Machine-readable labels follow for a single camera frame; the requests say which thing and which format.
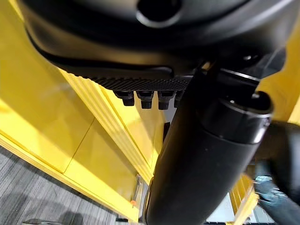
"black cylinder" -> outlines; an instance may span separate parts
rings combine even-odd
[[[191,83],[157,161],[147,225],[202,224],[246,168],[269,124],[272,105],[265,94],[255,96],[262,95],[263,103],[256,101],[262,109],[218,98],[205,77]]]

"yellow panel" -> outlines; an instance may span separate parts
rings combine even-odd
[[[125,125],[126,130],[136,143],[148,165],[152,166],[153,156],[156,158],[155,156],[158,155],[158,152],[162,148],[163,134],[161,134],[161,142],[157,139],[156,147],[154,148],[157,129],[162,129],[165,122],[163,111],[158,110],[157,93],[153,97],[152,109],[146,110],[142,109],[141,101],[136,93],[135,106],[126,107],[123,105],[122,100],[115,96],[113,91],[102,87],[101,89]]]
[[[0,9],[0,132],[64,172],[93,115],[33,49],[9,2],[0,1]]]
[[[127,210],[137,220],[139,210],[130,204],[136,174],[134,167],[98,121],[91,125],[64,173],[101,199]]]
[[[71,188],[83,193],[84,195],[88,196],[94,201],[106,206],[107,208],[119,213],[120,215],[129,218],[132,221],[137,221],[137,209],[133,208],[131,205],[129,206],[127,203],[124,203],[123,200],[118,202],[118,196],[120,195],[115,193],[114,191],[105,192],[105,193],[109,193],[110,194],[109,196],[96,195],[95,193],[91,192],[89,188],[85,188],[79,185],[78,183],[74,182],[73,180],[69,179],[62,173],[57,172],[56,170],[51,168],[48,164],[44,163],[43,161],[40,161],[38,158],[34,157],[27,151],[24,151],[20,146],[13,143],[12,141],[2,136],[1,134],[0,134],[0,145],[6,148],[7,150],[11,151],[12,153],[16,154],[18,157],[24,159],[28,163],[34,165],[38,169],[49,174],[50,176],[58,179],[59,181],[70,186]],[[104,190],[109,187],[107,187],[107,185],[105,185],[104,183],[100,183],[98,188]],[[115,199],[115,202],[113,202],[114,204],[110,202],[111,199]]]
[[[76,77],[63,70],[61,72],[144,181],[149,184],[153,171],[100,86],[91,80]]]
[[[275,105],[274,119],[289,120],[300,94],[300,22],[288,45],[283,71],[262,80],[259,89],[267,92]]]

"cabinet door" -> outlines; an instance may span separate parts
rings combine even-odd
[[[64,175],[95,194],[106,207],[133,221],[138,220],[139,206],[130,203],[137,172],[97,120]]]
[[[6,0],[0,1],[0,27],[0,133],[64,172],[94,117],[34,50]]]

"circular hole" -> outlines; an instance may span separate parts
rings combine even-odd
[[[181,0],[140,0],[138,11],[150,21],[163,22],[175,16],[181,8]]]

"gray carpet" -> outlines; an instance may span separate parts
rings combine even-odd
[[[0,224],[112,225],[117,215],[0,146]]]

